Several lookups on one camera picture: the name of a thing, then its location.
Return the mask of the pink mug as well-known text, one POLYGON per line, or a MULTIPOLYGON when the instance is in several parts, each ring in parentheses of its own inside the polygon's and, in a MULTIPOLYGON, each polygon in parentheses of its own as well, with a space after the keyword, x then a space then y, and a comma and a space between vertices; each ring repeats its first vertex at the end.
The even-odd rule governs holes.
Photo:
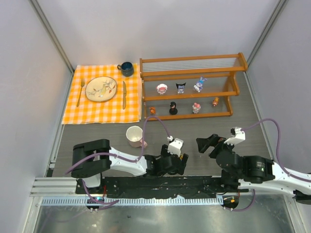
POLYGON ((131 126, 126 131, 126 138, 134 148, 147 147, 147 143, 142 139, 143 129, 139 126, 131 126))

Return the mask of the pink My Melody figurine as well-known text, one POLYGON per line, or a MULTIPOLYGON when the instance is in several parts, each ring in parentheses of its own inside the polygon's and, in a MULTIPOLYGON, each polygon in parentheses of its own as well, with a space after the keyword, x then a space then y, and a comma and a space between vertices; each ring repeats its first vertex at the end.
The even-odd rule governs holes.
POLYGON ((199 112, 200 112, 200 109, 201 109, 201 105, 200 104, 198 104, 198 103, 194 103, 193 105, 192 105, 192 112, 194 113, 194 114, 198 114, 199 112))

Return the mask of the black purple Kuromi figurine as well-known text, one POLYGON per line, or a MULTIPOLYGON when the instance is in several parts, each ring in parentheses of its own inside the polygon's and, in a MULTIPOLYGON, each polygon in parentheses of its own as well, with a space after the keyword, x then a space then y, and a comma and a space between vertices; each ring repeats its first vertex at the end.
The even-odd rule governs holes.
POLYGON ((185 90, 186 83, 176 83, 177 93, 183 94, 185 90))

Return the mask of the purple bunny figurine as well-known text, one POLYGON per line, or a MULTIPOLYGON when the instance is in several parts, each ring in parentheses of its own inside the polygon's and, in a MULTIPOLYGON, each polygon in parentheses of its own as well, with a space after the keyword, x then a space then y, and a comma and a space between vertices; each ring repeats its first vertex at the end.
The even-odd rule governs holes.
POLYGON ((200 77, 196 84, 193 86, 194 90, 200 93, 203 89, 203 84, 207 80, 207 78, 200 77))

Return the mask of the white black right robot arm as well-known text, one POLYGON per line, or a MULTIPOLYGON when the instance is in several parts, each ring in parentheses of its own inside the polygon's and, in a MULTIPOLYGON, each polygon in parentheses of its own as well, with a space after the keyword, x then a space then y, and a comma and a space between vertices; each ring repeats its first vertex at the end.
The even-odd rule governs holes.
POLYGON ((260 189, 275 193, 287 194, 296 202, 310 205, 311 184, 291 177, 275 161, 261 156, 239 156, 233 151, 235 145, 246 140, 241 131, 224 138, 212 134, 208 138, 196 138, 198 151, 213 150, 209 157, 216 160, 222 169, 221 183, 231 189, 260 189))

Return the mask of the pink white round figurine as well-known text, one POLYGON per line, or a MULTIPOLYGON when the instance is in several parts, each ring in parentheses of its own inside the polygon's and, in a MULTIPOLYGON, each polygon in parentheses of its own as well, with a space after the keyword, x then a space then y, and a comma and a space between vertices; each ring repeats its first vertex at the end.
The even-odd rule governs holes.
POLYGON ((166 84, 161 83, 156 87, 157 93, 160 95, 164 95, 166 91, 168 90, 168 87, 166 84))

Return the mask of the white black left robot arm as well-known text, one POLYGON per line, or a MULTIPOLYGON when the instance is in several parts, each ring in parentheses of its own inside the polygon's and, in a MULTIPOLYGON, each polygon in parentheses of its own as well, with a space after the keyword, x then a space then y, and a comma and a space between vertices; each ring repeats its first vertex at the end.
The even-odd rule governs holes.
POLYGON ((101 185, 102 173, 116 170, 136 177, 161 177, 183 175, 189 156, 181 152, 183 141, 175 138, 162 145, 159 156, 134 156, 110 146, 110 141, 100 139, 73 147, 72 166, 66 172, 84 181, 87 188, 101 185))

